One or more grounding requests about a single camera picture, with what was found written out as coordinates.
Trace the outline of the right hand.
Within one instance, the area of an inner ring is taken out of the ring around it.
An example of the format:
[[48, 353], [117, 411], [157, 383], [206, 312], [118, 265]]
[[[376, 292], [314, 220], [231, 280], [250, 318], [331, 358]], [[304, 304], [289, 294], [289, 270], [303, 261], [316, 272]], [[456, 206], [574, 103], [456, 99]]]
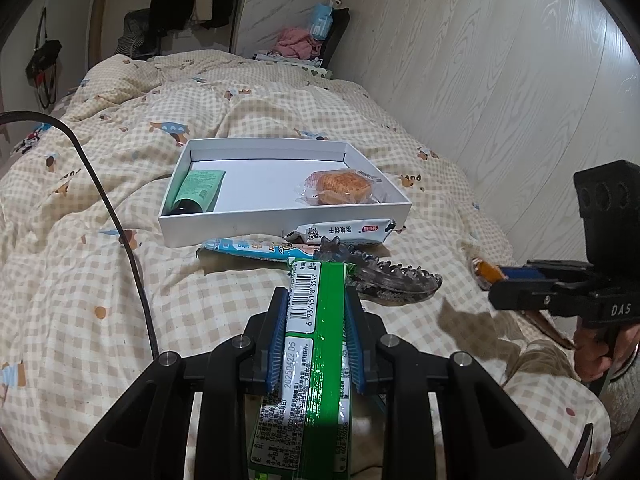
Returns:
[[579, 326], [574, 333], [574, 369], [583, 382], [593, 382], [611, 367], [618, 370], [639, 343], [639, 325], [624, 327], [617, 336], [615, 348], [600, 341], [598, 332]]

